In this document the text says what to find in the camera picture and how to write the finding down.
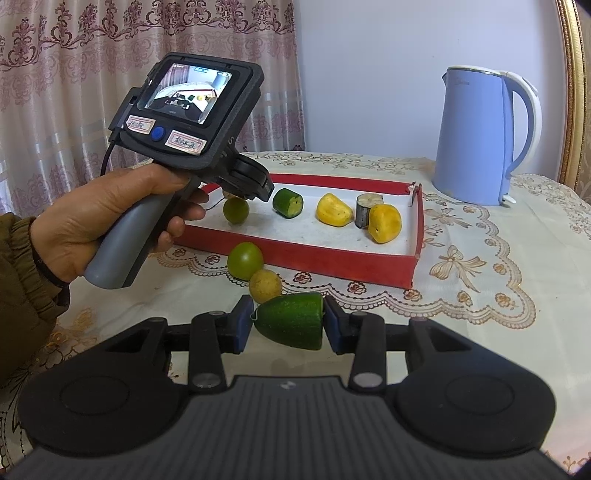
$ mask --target kettle lid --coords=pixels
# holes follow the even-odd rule
[[[473,65],[453,65],[447,68],[448,70],[467,70],[469,72],[486,73],[488,75],[495,75],[502,77],[503,73],[499,70],[486,69],[484,67],[475,67]]]

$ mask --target lace tablecloth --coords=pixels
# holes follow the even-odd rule
[[[569,188],[536,175],[513,179],[511,207],[456,202],[430,183],[433,162],[305,152],[251,154],[274,173],[303,173],[423,184],[424,248],[414,288],[399,290],[272,267],[286,292],[330,293],[347,309],[372,309],[389,323],[428,316],[534,371],[557,400],[543,450],[569,472],[591,456],[591,206]],[[78,279],[72,306],[47,345],[0,390],[0,455],[9,467],[30,446],[15,403],[27,378],[150,316],[187,323],[198,313],[229,311],[247,283],[226,258],[185,248],[153,255],[134,285],[105,291]],[[253,329],[246,351],[225,356],[226,372],[338,374],[352,358],[274,344]],[[170,376],[186,381],[186,355]],[[388,354],[388,381],[406,375],[404,355]]]

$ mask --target gray grip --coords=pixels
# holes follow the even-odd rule
[[[149,195],[127,210],[105,235],[84,278],[100,288],[125,286],[136,263],[143,263],[147,257],[146,242],[173,196]]]

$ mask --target electric kettle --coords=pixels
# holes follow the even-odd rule
[[[542,110],[535,87],[512,72],[453,66],[443,75],[443,119],[433,185],[454,199],[477,205],[515,203],[511,172],[535,154]],[[513,92],[527,108],[527,139],[514,158]]]

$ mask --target screen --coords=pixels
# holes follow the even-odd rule
[[[231,77],[220,70],[173,63],[146,108],[202,124]]]

